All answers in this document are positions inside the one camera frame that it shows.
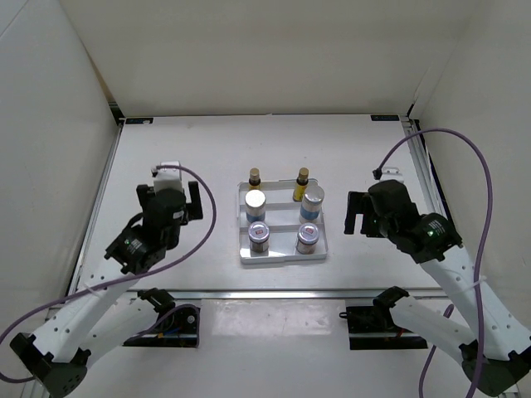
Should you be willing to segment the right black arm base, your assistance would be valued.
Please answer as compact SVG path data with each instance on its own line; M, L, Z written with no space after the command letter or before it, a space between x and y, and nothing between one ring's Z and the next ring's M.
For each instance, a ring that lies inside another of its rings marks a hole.
M422 337L397 326L391 317L390 309L399 299L409 293L393 286L373 299L371 305L347 307L339 317L347 323L349 349L352 351L389 351L427 349Z

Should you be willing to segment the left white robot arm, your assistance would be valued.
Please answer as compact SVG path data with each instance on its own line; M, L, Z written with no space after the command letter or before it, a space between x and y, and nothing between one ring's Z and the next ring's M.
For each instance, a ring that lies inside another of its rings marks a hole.
M200 178L189 182L188 193L179 182L137 186L142 211L110 243L85 287L58 300L60 310L34 332L12 338L10 348L50 396L67 397L115 347L165 332L183 313L198 313L157 288L139 291L116 313L111 309L140 279L161 272L157 264L177 247L182 226L202 219L199 190L205 186Z

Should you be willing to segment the orange spice jar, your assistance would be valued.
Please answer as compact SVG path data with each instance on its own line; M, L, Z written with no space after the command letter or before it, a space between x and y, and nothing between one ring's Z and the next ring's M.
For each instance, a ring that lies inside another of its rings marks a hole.
M313 254L319 242L319 228L313 223L304 223L297 232L296 250L302 255Z

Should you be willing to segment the dark spice jar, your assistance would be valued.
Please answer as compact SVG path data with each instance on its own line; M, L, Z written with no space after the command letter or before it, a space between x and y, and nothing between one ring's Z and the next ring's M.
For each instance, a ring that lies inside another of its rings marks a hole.
M269 249L270 228L263 221L255 221L248 227L249 247L252 252L264 253Z

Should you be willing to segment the blue label jar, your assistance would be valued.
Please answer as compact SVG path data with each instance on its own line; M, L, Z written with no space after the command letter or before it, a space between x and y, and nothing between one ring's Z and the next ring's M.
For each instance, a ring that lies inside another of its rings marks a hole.
M301 223L316 221L324 201L324 189L319 185L308 187L300 204L299 219Z
M250 190L245 195L246 219L249 223L266 218L266 195L261 190Z

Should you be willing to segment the yellow sauce bottle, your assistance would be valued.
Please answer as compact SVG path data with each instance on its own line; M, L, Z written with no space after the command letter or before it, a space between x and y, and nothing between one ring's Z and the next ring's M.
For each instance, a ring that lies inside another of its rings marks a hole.
M295 181L295 188L293 191L293 200L302 201L304 197L305 189L309 182L309 169L307 167L302 167L299 170L298 177Z
M249 190L261 189L261 175L260 170L257 167L253 167L249 171L248 187Z

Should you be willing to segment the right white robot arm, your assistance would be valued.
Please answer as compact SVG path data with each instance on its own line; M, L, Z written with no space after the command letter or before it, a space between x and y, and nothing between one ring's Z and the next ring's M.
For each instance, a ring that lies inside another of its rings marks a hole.
M350 192L345 234L353 234L357 216L363 218L362 235L385 238L410 255L466 322L445 318L393 286L373 300L370 318L377 328L406 329L424 338L454 359L471 385L487 396L501 395L530 373L529 329L474 275L460 235L444 216L421 214L407 187L396 180Z

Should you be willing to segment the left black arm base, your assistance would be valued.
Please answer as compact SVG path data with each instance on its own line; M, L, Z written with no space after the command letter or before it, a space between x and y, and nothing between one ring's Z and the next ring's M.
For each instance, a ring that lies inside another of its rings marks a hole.
M137 298L147 301L157 314L146 331L133 335L124 347L197 348L201 309L192 303L176 303L164 289L140 290Z

